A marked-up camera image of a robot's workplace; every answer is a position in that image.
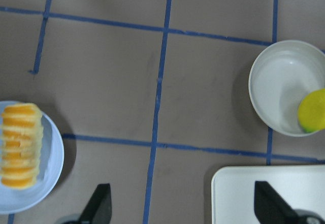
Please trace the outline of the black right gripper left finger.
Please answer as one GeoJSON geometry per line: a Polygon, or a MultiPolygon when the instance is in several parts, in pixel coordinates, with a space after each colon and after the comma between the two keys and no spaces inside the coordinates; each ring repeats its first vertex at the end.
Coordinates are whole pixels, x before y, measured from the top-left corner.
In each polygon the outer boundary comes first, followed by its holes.
{"type": "Polygon", "coordinates": [[[111,187],[109,183],[98,184],[78,223],[110,223],[112,218],[111,187]]]}

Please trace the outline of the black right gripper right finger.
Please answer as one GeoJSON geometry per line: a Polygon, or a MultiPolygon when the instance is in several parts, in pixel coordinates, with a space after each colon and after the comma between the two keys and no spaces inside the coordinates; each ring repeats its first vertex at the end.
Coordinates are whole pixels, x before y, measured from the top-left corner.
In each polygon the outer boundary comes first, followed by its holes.
{"type": "Polygon", "coordinates": [[[254,214],[259,223],[324,223],[314,212],[293,209],[266,181],[254,183],[254,214]]]}

